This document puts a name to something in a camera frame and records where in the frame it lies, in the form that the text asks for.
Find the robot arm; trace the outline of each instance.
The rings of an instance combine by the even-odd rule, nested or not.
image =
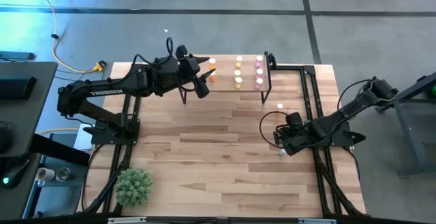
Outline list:
[[[330,116],[306,124],[302,123],[297,112],[287,115],[287,126],[273,132],[275,144],[282,145],[287,154],[294,155],[304,148],[330,146],[332,139],[335,146],[353,146],[364,140],[364,135],[349,131],[348,120],[371,106],[390,103],[398,91],[376,77],[362,86],[361,91],[355,100]]]
[[[135,65],[138,57],[148,65]],[[206,97],[209,93],[206,78],[214,69],[200,77],[197,77],[196,74],[200,71],[199,64],[207,61],[208,57],[200,58],[192,54],[187,55],[184,46],[177,48],[176,57],[177,59],[170,55],[156,58],[153,63],[150,63],[137,54],[131,64],[130,71],[124,78],[77,81],[66,87],[61,87],[58,90],[57,110],[62,116],[83,114],[100,122],[124,127],[127,118],[123,118],[122,114],[113,114],[87,101],[87,98],[119,94],[148,97],[153,93],[163,96],[164,93],[181,88],[182,85],[190,82],[194,84],[194,90],[199,98]]]

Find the black stand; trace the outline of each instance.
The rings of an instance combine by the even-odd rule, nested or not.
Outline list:
[[[262,104],[265,104],[266,99],[268,99],[268,96],[270,95],[271,92],[271,88],[273,87],[272,82],[271,82],[271,70],[270,70],[270,66],[277,68],[277,63],[275,62],[275,57],[273,54],[268,54],[268,51],[265,51],[265,59],[267,62],[266,64],[266,75],[268,76],[268,91],[266,92],[266,95],[264,95],[264,92],[262,91],[260,93],[260,96],[262,98]]]
[[[186,91],[182,91],[182,89],[180,89],[180,88],[178,88],[178,91],[180,92],[180,96],[182,97],[183,104],[186,105],[186,95],[187,95],[187,92]]]
[[[0,59],[31,61],[34,58],[35,54],[30,52],[0,51]]]
[[[70,163],[77,163],[78,165],[83,166],[88,166],[89,162],[89,154],[82,152],[81,150],[62,145],[37,134],[33,135],[33,141],[29,152],[41,153],[49,157],[62,159]]]
[[[398,93],[398,95],[396,95],[396,100],[391,104],[375,108],[378,112],[384,112],[388,108],[395,108],[395,112],[398,116],[398,120],[400,121],[401,129],[403,130],[405,139],[409,143],[411,151],[414,153],[416,166],[413,168],[399,170],[397,172],[398,177],[436,172],[436,164],[431,163],[431,160],[429,159],[424,147],[424,143],[430,144],[431,142],[422,142],[413,139],[411,131],[412,128],[407,122],[405,111],[402,106],[403,103],[436,103],[436,99],[413,99],[416,95],[431,89],[431,87],[435,85],[436,72],[417,81],[417,83],[414,85]]]
[[[127,113],[129,111],[130,99],[131,99],[130,95],[125,95],[124,104],[123,104],[123,111],[121,112],[121,114],[125,114],[127,116]],[[141,104],[141,97],[136,97],[135,103],[134,103],[133,116],[131,119],[132,121],[138,122],[138,126],[133,128],[133,129],[135,129],[135,131],[133,132],[134,136],[131,137],[131,140],[134,141],[134,144],[136,144],[136,142],[138,141],[139,124],[140,124],[140,121],[138,120],[138,114],[139,114],[140,104]],[[118,169],[121,147],[122,147],[121,144],[115,145],[114,154],[112,156],[112,164],[110,166],[110,171],[109,171],[109,179],[111,179],[114,176],[116,170]],[[132,149],[133,149],[132,146],[127,146],[127,148],[126,148],[125,154],[127,154],[127,155],[125,155],[125,158],[127,159],[127,164],[130,163]],[[103,212],[104,213],[110,214],[109,207],[110,207],[111,199],[112,199],[112,188],[109,191],[108,196],[104,200],[104,203],[103,203]],[[116,210],[114,210],[114,212],[121,214],[121,211],[122,211],[122,207],[117,205]]]

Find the potted plant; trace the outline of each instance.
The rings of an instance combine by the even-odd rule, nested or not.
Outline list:
[[[145,204],[150,197],[153,179],[143,169],[123,170],[115,184],[116,201],[127,208]]]

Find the wooden table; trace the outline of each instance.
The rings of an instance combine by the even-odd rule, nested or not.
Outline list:
[[[124,76],[129,67],[130,63],[114,63],[111,78]],[[333,67],[315,65],[315,70],[324,114],[330,114],[339,98]],[[261,117],[277,110],[278,103],[284,105],[281,111],[299,111],[305,119],[299,74],[273,71],[271,77],[273,88],[264,105],[258,93],[211,92],[204,99],[188,95],[186,105],[178,90],[142,99],[140,138],[130,166],[149,171],[155,184],[147,205],[124,208],[123,215],[320,217],[311,151],[279,156],[259,135]],[[121,112],[123,100],[124,95],[106,97],[103,107]],[[269,140],[283,119],[280,114],[265,119],[262,129]],[[113,150],[106,145],[95,156],[85,206],[105,185]],[[342,148],[332,148],[332,158],[339,186],[364,212],[353,158]],[[329,187],[326,192],[333,210]],[[111,209],[115,203],[114,194]]]

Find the black cable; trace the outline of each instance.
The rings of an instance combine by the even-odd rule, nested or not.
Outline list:
[[[72,82],[75,82],[75,81],[76,81],[76,80],[70,80],[70,79],[68,79],[68,78],[61,78],[61,77],[58,77],[58,76],[55,76],[54,78],[58,78],[58,79],[60,79],[60,80],[72,81]]]
[[[338,103],[336,104],[336,109],[339,111],[339,113],[342,114],[342,116],[344,116],[344,113],[339,109],[339,104],[341,103],[342,96],[345,94],[345,92],[346,92],[349,88],[353,87],[353,86],[356,85],[356,84],[360,84],[360,83],[362,83],[362,82],[370,82],[370,81],[372,81],[372,80],[370,80],[370,79],[366,79],[366,80],[361,80],[361,81],[355,82],[355,83],[349,85],[347,88],[345,88],[344,91],[342,91],[341,95],[339,96]],[[365,86],[365,85],[363,85],[362,87],[360,87],[359,91],[357,92],[357,96],[359,96],[359,93],[360,93],[360,91],[363,89],[364,86]]]
[[[79,121],[79,122],[81,122],[81,123],[83,123],[83,124],[85,124],[85,125],[89,125],[89,126],[91,126],[91,127],[94,127],[94,125],[92,125],[92,124],[90,124],[90,123],[85,123],[85,122],[81,121],[81,120],[78,119],[78,118],[68,118],[67,115],[65,115],[65,119],[68,119],[68,120],[74,120],[74,121]]]
[[[180,82],[178,81],[177,75],[174,76],[174,79],[176,80],[177,86],[180,89],[182,89],[183,91],[192,92],[192,91],[196,91],[196,89],[197,89],[197,84],[193,80],[191,81],[193,83],[193,88],[192,89],[187,89],[187,88],[183,87],[182,84],[180,84]]]
[[[134,57],[134,63],[136,62],[136,58],[139,57],[142,61],[144,61],[145,63],[149,64],[149,65],[156,65],[155,63],[152,63],[150,61],[147,61],[141,54],[135,54]]]
[[[357,169],[357,177],[360,180],[360,168],[359,168],[359,162],[357,162],[357,158],[354,155],[354,153],[346,146],[343,146],[342,148],[344,148],[354,159],[354,163],[356,163],[356,169]]]
[[[167,63],[172,57],[173,43],[172,43],[171,37],[166,38],[166,50],[168,51],[168,57],[165,61],[163,61],[163,63],[159,63],[159,65],[163,65],[163,64]]]
[[[268,112],[268,113],[266,113],[266,114],[265,114],[265,115],[260,119],[260,122],[259,122],[259,132],[260,132],[261,137],[264,138],[265,142],[268,142],[268,144],[270,144],[271,146],[274,146],[274,147],[276,147],[276,148],[283,149],[282,146],[277,146],[276,144],[274,144],[274,143],[272,143],[272,142],[269,142],[269,141],[265,138],[264,134],[262,133],[262,121],[263,121],[263,120],[264,120],[264,119],[265,119],[269,114],[273,114],[273,113],[284,114],[285,116],[287,116],[287,114],[286,114],[285,112],[280,112],[280,111],[272,111],[272,112]]]
[[[118,168],[116,169],[116,171],[114,172],[112,177],[108,180],[108,182],[106,183],[106,185],[104,186],[104,188],[102,189],[100,194],[93,200],[93,202],[86,209],[85,212],[87,212],[87,213],[96,213],[97,212],[97,210],[99,209],[99,207],[103,203],[104,199],[107,197],[109,191],[112,190],[112,188],[113,188],[118,176],[120,175],[120,173],[129,167],[129,164],[128,164],[129,159],[127,158],[128,150],[129,149],[127,148],[125,153],[124,153],[124,157],[121,160],[121,163],[119,164]]]
[[[90,70],[84,72],[84,73],[81,75],[81,77],[80,77],[79,79],[77,79],[77,81],[80,81],[80,80],[83,78],[83,76],[84,76],[85,74],[88,74],[90,71],[93,71],[93,70],[90,69]]]
[[[81,199],[81,202],[80,202],[80,204],[82,206],[82,211],[84,210],[84,201],[83,201],[83,199],[84,199],[84,189],[87,186],[87,175],[88,175],[88,172],[89,172],[89,168],[91,166],[91,163],[93,162],[94,156],[97,154],[98,150],[100,150],[100,148],[102,146],[103,146],[103,144],[98,145],[97,148],[95,148],[94,153],[92,153],[91,156],[89,157],[88,170],[87,170],[86,174],[83,176],[82,199]]]

